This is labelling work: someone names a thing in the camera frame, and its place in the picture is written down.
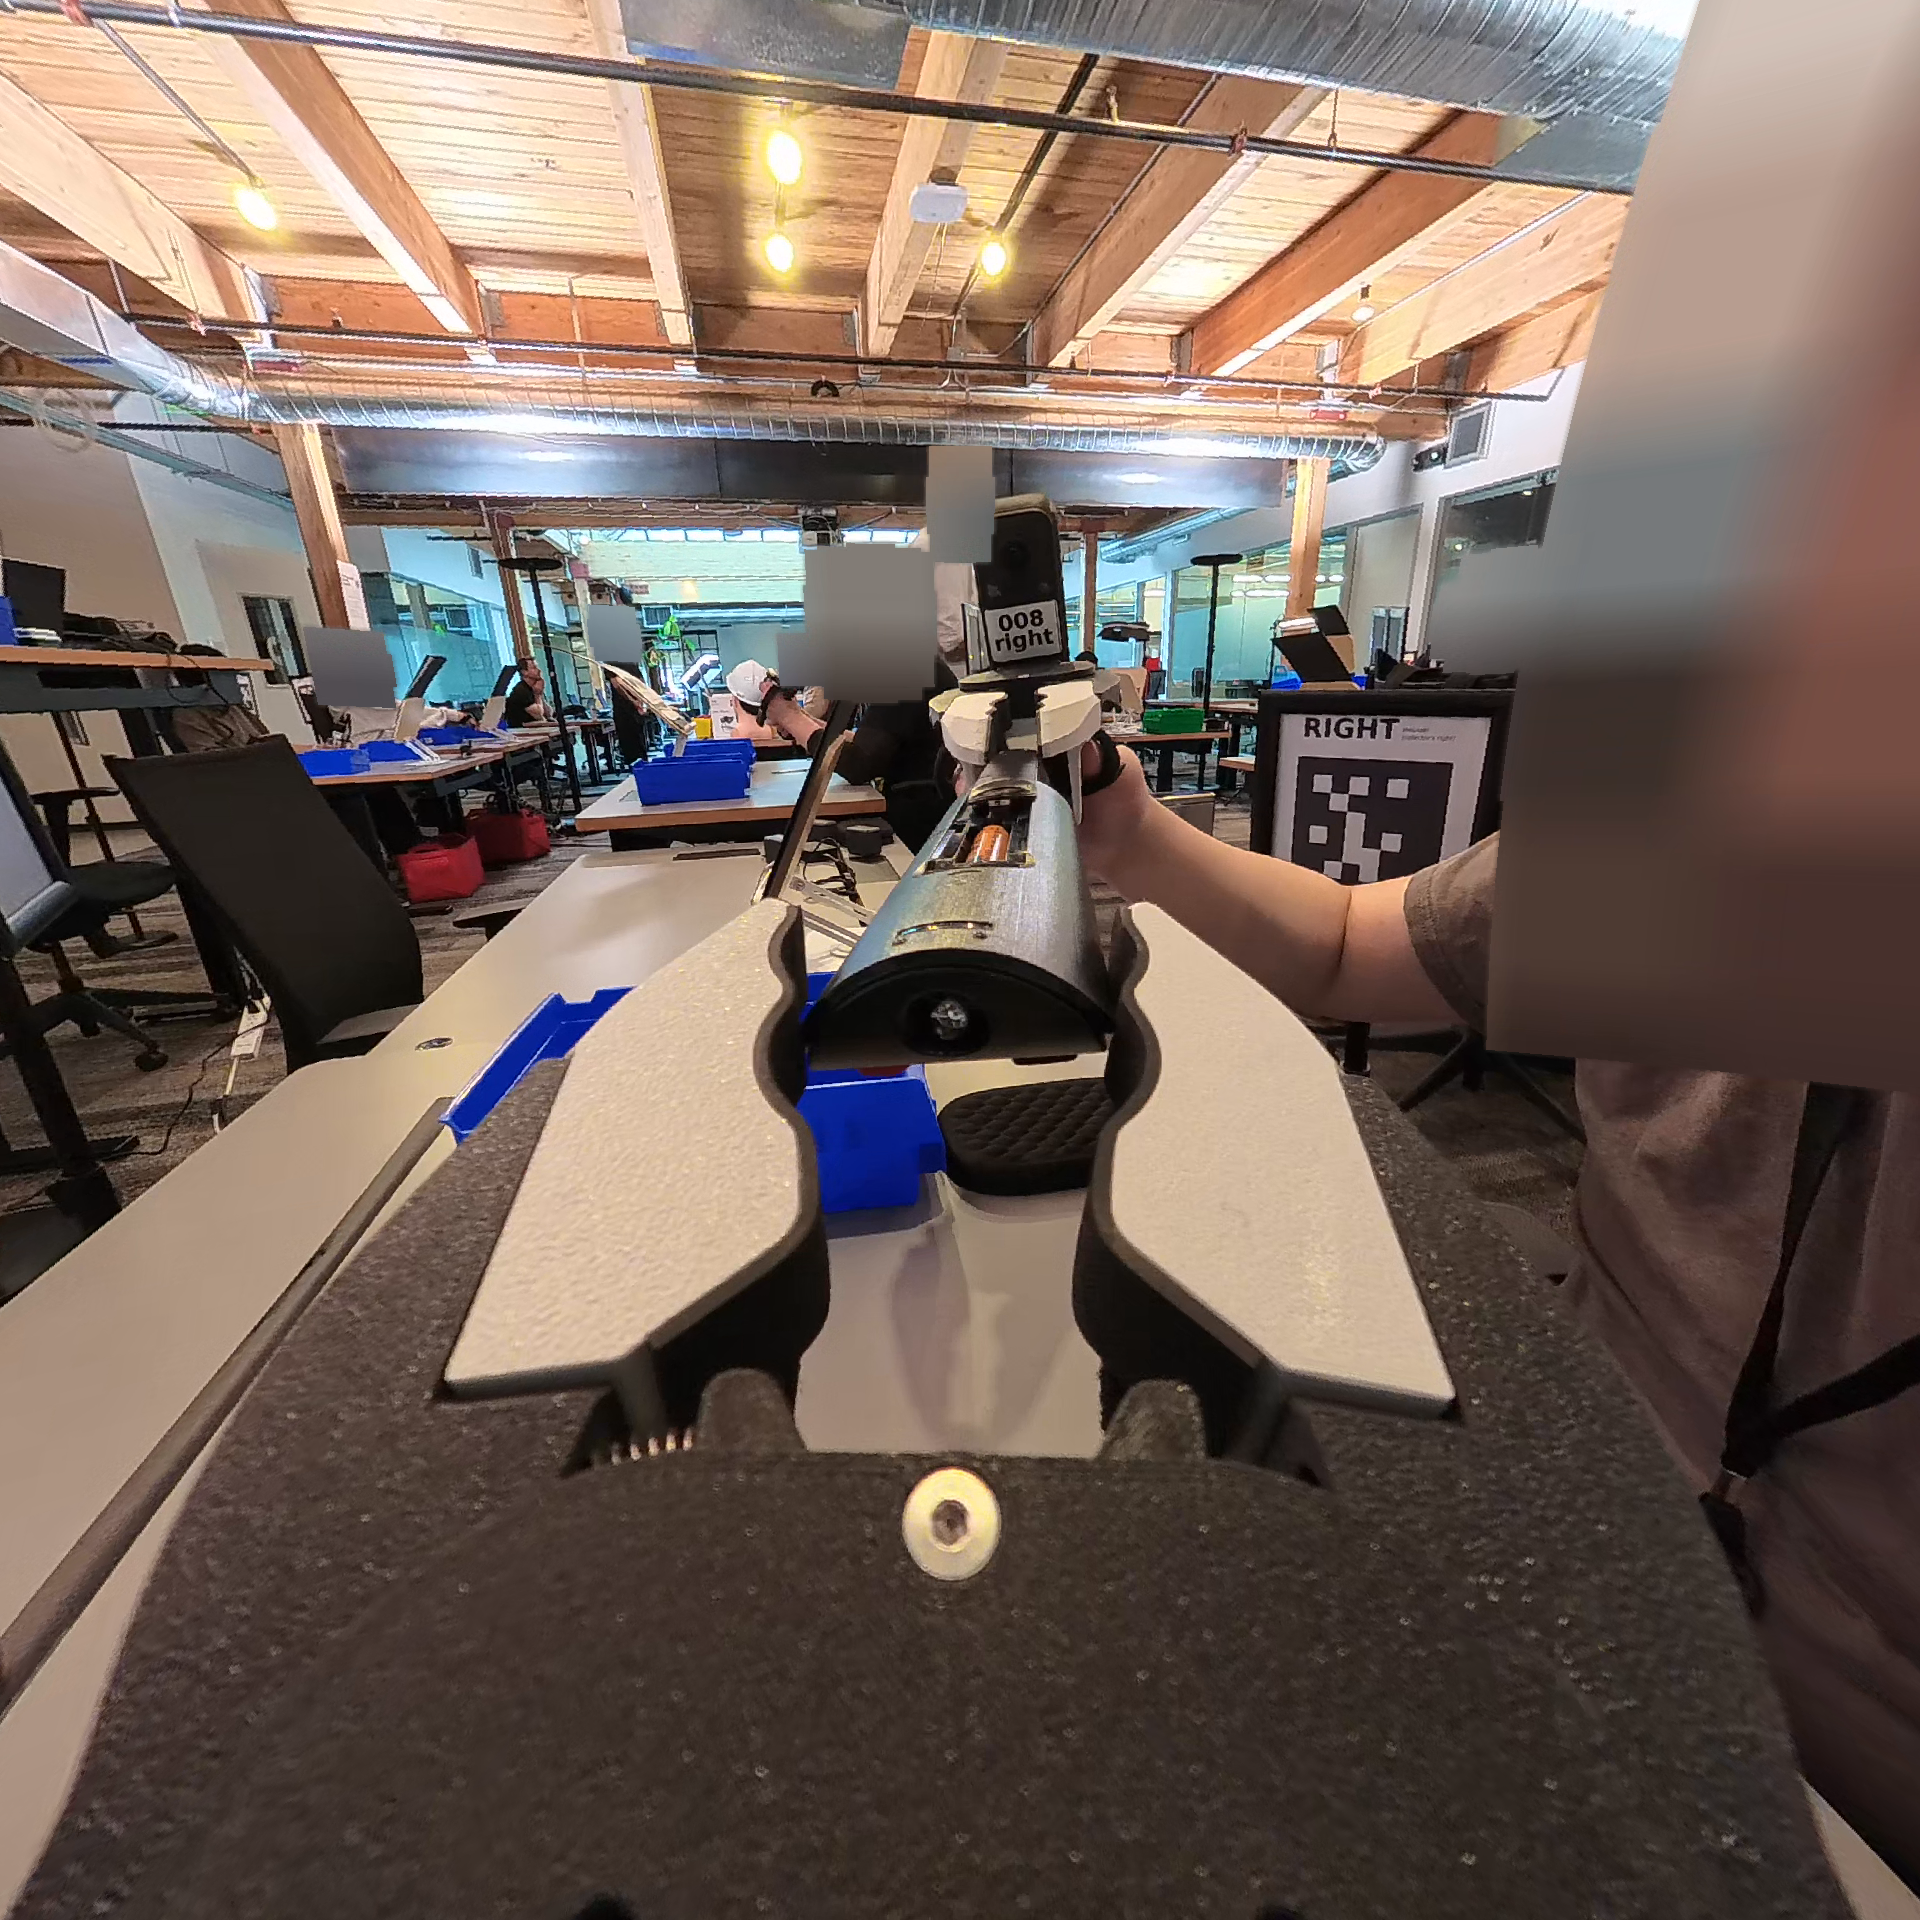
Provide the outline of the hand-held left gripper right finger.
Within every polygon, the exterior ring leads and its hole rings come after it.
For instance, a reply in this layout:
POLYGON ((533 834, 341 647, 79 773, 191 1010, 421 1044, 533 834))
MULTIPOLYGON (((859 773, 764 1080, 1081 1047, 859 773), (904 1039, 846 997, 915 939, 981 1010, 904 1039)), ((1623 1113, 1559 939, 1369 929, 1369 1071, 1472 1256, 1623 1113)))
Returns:
POLYGON ((1183 1385, 1215 1457, 1274 1457, 1300 1402, 1452 1417, 1458 1394, 1339 1068, 1165 909, 1116 927, 1111 1124, 1072 1265, 1098 1414, 1183 1385))

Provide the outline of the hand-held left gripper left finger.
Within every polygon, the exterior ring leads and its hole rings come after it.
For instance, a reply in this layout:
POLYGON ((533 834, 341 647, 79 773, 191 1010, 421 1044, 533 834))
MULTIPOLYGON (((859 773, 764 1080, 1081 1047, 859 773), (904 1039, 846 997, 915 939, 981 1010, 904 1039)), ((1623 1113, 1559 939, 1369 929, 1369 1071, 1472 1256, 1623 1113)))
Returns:
POLYGON ((641 981, 441 1166, 477 1281, 441 1394, 586 1388, 633 1455, 801 1455, 801 1356, 826 1324, 803 1092, 803 921, 764 901, 641 981))

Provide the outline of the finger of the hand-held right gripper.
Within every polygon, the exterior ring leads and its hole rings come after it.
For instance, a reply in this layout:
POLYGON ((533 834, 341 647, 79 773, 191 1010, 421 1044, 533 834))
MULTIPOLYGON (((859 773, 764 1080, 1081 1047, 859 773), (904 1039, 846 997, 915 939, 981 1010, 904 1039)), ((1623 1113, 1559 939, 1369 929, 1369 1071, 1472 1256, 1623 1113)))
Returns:
POLYGON ((1044 780, 1068 801, 1081 823, 1084 780, 1081 749, 1102 733, 1102 696, 1092 677, 1044 682, 1044 780))
POLYGON ((929 701, 942 749, 955 763, 993 763, 1004 751, 1038 755, 1038 690, 1032 689, 952 689, 929 701))

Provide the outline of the black remote control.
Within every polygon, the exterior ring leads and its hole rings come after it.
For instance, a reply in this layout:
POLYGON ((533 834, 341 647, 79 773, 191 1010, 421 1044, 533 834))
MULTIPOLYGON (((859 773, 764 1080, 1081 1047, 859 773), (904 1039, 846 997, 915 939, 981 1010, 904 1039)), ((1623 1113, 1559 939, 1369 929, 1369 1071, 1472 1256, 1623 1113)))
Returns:
POLYGON ((1072 1060, 1102 1049, 1116 990, 1068 801, 959 795, 803 1015, 816 1068, 1072 1060), (1031 867, 959 867, 989 816, 1031 816, 1031 867))

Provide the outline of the blue plastic bin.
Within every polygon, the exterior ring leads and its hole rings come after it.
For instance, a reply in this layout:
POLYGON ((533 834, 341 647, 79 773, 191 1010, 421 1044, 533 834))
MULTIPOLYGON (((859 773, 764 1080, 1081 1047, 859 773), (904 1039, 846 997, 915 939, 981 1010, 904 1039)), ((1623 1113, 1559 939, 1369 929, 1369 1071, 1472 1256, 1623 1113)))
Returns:
MULTIPOLYGON (((445 1130, 453 1140, 465 1140, 536 1062, 568 1060, 623 994, 633 986, 539 997, 451 1101, 445 1130)), ((912 1205, 923 1182, 946 1166, 926 1068, 853 1071, 810 1062, 801 1114, 816 1140, 826 1217, 912 1205)))

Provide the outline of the person's right forearm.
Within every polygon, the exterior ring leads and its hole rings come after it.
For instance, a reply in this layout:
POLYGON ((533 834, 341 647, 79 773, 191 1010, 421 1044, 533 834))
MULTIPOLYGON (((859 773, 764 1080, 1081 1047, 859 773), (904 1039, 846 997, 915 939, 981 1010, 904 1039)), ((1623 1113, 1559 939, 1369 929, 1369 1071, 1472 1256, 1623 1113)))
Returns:
POLYGON ((1496 852, 1499 834, 1489 834, 1415 876, 1345 885, 1226 849, 1157 805, 1130 889, 1296 1015, 1484 1025, 1496 852))

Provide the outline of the person's right hand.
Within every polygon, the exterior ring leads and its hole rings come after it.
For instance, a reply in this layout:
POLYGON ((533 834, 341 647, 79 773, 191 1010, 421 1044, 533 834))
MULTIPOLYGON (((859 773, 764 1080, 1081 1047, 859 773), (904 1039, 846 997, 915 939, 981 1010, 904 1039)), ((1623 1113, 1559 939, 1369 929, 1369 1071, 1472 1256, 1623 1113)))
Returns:
POLYGON ((1077 755, 1081 801, 1077 801, 1077 839, 1081 867, 1132 901, 1132 875, 1140 849, 1150 843, 1154 790, 1144 788, 1140 763, 1132 749, 1122 749, 1108 733, 1092 733, 1077 755))

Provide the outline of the black floor lamp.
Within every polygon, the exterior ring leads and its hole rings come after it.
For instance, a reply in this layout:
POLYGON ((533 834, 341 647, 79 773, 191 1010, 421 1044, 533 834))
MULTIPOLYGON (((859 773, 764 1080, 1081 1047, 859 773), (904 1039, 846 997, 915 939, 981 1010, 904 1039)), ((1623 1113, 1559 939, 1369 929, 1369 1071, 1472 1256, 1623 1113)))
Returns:
POLYGON ((1165 586, 1165 696, 1181 703, 1212 703, 1215 696, 1215 617, 1220 617, 1220 577, 1232 573, 1242 553, 1202 553, 1177 566, 1165 586))

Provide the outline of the white board stand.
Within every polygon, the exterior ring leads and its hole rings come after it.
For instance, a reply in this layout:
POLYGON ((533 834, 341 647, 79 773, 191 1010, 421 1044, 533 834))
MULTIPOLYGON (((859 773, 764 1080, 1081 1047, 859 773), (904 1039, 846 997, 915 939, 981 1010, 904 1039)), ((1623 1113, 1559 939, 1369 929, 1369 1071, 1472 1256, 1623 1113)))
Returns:
POLYGON ((758 901, 785 901, 803 917, 813 942, 853 952, 897 882, 898 875, 886 862, 833 867, 822 849, 810 849, 782 889, 775 889, 775 875, 764 875, 758 901))

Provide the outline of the black textured mat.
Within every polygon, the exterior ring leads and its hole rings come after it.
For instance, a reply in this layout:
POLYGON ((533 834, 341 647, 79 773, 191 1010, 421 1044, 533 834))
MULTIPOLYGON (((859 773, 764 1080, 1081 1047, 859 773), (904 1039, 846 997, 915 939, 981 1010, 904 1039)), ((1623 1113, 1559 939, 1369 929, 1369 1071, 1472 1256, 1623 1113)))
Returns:
POLYGON ((985 1199, 1084 1189, 1116 1101, 1102 1079, 972 1092, 939 1109, 946 1182, 985 1199))

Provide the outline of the framed checkered tag sign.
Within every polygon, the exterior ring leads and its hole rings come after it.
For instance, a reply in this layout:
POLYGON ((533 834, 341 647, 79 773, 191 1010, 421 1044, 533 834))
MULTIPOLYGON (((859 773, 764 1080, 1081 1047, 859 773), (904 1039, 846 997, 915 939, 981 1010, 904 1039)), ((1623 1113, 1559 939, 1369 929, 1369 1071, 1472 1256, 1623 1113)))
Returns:
POLYGON ((1509 689, 1265 690, 1249 849, 1353 882, 1499 832, 1509 689))

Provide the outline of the grey neighbouring table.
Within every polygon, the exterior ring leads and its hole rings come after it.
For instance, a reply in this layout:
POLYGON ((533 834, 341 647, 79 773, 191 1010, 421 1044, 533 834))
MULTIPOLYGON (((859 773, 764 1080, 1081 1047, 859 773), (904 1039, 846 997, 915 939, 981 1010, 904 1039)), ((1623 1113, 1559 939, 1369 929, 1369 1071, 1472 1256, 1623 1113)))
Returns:
POLYGON ((670 839, 758 839, 782 832, 794 812, 813 763, 758 763, 741 801, 670 801, 641 805, 636 780, 662 763, 636 766, 619 788, 596 795, 579 816, 579 834, 611 834, 612 843, 670 843, 670 839))

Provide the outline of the small blue background bin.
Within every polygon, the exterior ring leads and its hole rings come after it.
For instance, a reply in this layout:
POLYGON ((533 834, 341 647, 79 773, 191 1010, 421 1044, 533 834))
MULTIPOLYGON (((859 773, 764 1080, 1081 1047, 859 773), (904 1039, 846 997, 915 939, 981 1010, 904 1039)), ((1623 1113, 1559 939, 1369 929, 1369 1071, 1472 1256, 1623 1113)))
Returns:
POLYGON ((693 740, 676 755, 649 755, 633 766, 636 805, 730 805, 752 790, 752 766, 752 740, 693 740))

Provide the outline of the person's taupe shirt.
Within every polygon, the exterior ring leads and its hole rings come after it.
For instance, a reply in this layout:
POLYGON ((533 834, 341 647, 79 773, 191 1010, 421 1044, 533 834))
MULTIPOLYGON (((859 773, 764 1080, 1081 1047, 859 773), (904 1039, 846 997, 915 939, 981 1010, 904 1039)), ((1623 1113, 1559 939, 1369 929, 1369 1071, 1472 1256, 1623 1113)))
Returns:
MULTIPOLYGON (((1705 1490, 1780 1256, 1797 1080, 1576 1068, 1589 1159, 1570 1301, 1705 1490)), ((1771 1366, 1780 1402, 1899 1339, 1920 1311, 1920 1101, 1871 1093, 1817 1195, 1771 1366)), ((1757 1621, 1808 1783, 1915 1880, 1920 1414, 1915 1388, 1789 1434, 1737 1497, 1757 1621)))

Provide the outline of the black office chair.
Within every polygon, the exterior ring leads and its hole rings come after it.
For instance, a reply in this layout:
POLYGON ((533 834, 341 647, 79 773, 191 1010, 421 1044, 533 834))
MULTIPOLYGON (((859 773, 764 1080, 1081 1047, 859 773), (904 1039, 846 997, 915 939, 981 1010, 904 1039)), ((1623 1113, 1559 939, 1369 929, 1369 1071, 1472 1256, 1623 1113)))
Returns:
POLYGON ((111 959, 140 948, 167 948, 178 942, 171 929, 135 939, 111 939, 111 917, 135 917, 135 909, 156 902, 171 889, 171 869, 165 862, 97 862, 73 867, 70 862, 70 810, 79 801, 90 801, 90 788, 62 788, 62 790, 33 790, 33 812, 49 832, 49 843, 57 852, 62 876, 79 889, 79 909, 70 909, 51 933, 33 942, 51 959, 57 994, 33 997, 39 1034, 51 1034, 57 1025, 73 1025, 81 1039, 97 1039, 99 1029, 111 1029, 135 1044, 135 1068, 156 1071, 167 1062, 165 1047, 135 1019, 135 1010, 156 1007, 188 1007, 194 994, 121 994, 121 990, 90 990, 73 974, 63 942, 86 942, 97 954, 111 959))
POLYGON ((296 743, 109 755, 109 773, 266 990, 288 1071, 363 1057, 421 1007, 413 927, 296 743))

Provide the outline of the long background desk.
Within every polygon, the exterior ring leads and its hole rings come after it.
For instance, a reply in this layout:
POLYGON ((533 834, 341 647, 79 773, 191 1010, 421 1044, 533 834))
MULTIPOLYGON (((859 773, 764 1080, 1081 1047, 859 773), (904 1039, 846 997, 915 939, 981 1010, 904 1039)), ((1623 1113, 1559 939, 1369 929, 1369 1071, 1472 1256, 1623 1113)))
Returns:
POLYGON ((421 795, 458 795, 483 788, 515 805, 521 788, 536 788, 539 810, 561 816, 561 801, 551 783, 551 751, 557 726, 525 733, 465 733, 451 749, 413 740, 373 740, 356 749, 300 749, 305 780, 314 788, 412 788, 421 795))

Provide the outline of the wooden background desk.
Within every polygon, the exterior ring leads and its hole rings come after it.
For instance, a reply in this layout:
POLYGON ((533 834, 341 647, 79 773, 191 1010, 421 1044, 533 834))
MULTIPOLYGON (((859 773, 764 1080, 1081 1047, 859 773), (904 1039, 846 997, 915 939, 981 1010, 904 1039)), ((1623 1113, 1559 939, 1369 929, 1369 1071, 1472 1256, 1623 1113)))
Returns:
POLYGON ((266 659, 191 659, 141 647, 0 647, 0 713, 97 713, 239 703, 243 673, 266 673, 266 659))

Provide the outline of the thin silver air duct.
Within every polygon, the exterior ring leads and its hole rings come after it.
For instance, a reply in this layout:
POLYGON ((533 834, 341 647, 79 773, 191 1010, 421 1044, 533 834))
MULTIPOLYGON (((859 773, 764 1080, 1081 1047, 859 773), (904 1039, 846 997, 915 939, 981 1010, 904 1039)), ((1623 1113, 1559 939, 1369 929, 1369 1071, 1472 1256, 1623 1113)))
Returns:
POLYGON ((257 427, 451 427, 521 437, 662 437, 662 440, 782 440, 782 445, 989 445, 1092 457, 1327 457, 1357 471, 1380 466, 1380 434, 1265 434, 1265 427, 1168 427, 1157 419, 1012 419, 1009 413, 939 395, 926 416, 853 404, 758 404, 629 395, 591 387, 591 366, 501 374, 453 366, 441 387, 421 387, 422 366, 363 366, 305 361, 300 366, 219 374, 146 342, 103 297, 57 270, 3 248, 0 308, 3 342, 70 374, 111 375, 188 416, 257 427))

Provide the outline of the black rectangular ceiling duct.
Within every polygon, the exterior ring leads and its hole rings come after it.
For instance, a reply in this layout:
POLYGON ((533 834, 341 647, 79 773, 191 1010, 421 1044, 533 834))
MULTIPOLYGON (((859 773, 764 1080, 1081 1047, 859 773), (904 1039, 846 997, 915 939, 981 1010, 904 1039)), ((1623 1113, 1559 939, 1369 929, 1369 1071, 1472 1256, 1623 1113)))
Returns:
MULTIPOLYGON (((923 508, 929 445, 533 437, 478 427, 335 427, 350 493, 431 498, 641 498, 923 508)), ((1092 511, 1253 511, 1281 508, 1286 457, 1173 457, 1089 448, 978 448, 993 493, 1048 493, 1092 511)))

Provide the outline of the large silver air duct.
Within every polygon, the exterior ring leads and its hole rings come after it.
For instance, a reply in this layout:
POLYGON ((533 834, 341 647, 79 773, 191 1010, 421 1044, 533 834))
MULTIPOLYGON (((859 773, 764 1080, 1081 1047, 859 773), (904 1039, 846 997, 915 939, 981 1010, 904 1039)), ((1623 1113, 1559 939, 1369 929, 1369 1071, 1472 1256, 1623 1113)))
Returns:
POLYGON ((1349 87, 1503 121, 1496 175, 1637 180, 1690 0, 629 0, 629 52, 810 80, 877 80, 906 27, 1061 52, 1349 87))

